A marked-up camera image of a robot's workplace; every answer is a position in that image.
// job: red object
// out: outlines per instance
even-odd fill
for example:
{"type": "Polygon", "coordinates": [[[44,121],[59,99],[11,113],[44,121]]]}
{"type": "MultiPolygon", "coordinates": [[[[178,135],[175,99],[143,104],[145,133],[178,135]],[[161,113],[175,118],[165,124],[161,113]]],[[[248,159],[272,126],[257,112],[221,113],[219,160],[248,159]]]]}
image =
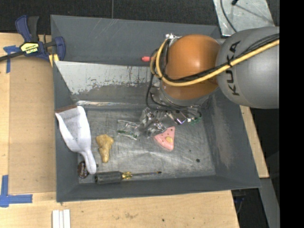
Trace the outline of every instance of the red object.
{"type": "Polygon", "coordinates": [[[150,62],[150,60],[151,60],[151,57],[147,57],[147,56],[142,57],[143,62],[150,62]]]}
{"type": "Polygon", "coordinates": [[[168,127],[166,131],[154,136],[155,140],[164,148],[173,150],[175,127],[168,127]]]}

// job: black screwdriver handle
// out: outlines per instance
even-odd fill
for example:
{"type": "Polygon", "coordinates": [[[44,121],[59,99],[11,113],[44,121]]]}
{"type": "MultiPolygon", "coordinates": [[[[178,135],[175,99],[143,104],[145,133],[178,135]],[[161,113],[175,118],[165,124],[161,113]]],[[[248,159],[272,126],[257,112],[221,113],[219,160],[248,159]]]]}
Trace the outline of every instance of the black screwdriver handle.
{"type": "Polygon", "coordinates": [[[122,179],[120,171],[107,171],[95,175],[95,182],[97,184],[120,183],[122,179]]]}

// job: wooden table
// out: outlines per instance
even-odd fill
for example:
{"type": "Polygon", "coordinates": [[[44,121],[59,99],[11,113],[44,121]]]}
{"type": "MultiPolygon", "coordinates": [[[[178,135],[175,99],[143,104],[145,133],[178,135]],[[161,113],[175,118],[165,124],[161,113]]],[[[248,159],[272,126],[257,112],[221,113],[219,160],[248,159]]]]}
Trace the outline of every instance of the wooden table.
{"type": "MultiPolygon", "coordinates": [[[[4,46],[22,42],[19,34],[0,33],[0,56],[4,46]]],[[[0,102],[0,177],[9,175],[9,194],[33,193],[33,203],[0,208],[0,227],[49,228],[54,209],[70,209],[72,228],[239,227],[230,191],[57,203],[50,64],[21,56],[6,74],[1,62],[0,102]]],[[[259,176],[267,178],[250,109],[241,112],[259,176]]]]}

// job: screwdriver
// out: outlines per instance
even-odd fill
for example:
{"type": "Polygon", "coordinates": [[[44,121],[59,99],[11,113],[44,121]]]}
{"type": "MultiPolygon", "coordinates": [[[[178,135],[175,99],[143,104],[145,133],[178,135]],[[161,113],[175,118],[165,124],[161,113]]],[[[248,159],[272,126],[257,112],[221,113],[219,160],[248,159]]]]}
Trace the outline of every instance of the screwdriver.
{"type": "Polygon", "coordinates": [[[95,175],[95,183],[97,183],[97,184],[119,183],[122,180],[130,179],[133,176],[154,175],[154,174],[160,174],[160,173],[161,173],[161,171],[137,173],[137,174],[132,174],[129,171],[126,171],[126,172],[120,172],[120,171],[100,172],[95,175]]]}

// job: blue tape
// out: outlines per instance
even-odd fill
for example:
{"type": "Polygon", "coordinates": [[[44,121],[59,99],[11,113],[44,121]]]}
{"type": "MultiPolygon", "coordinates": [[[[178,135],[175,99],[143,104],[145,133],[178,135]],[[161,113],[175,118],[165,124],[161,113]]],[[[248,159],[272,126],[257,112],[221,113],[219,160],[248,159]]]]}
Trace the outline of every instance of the blue tape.
{"type": "MultiPolygon", "coordinates": [[[[10,54],[12,52],[19,52],[20,49],[17,46],[8,46],[8,47],[4,47],[3,50],[7,53],[10,54]]],[[[7,60],[6,63],[6,73],[8,74],[10,72],[10,58],[7,60]]]]}
{"type": "Polygon", "coordinates": [[[32,203],[33,194],[8,195],[9,176],[2,176],[0,207],[7,208],[10,204],[32,203]]]}

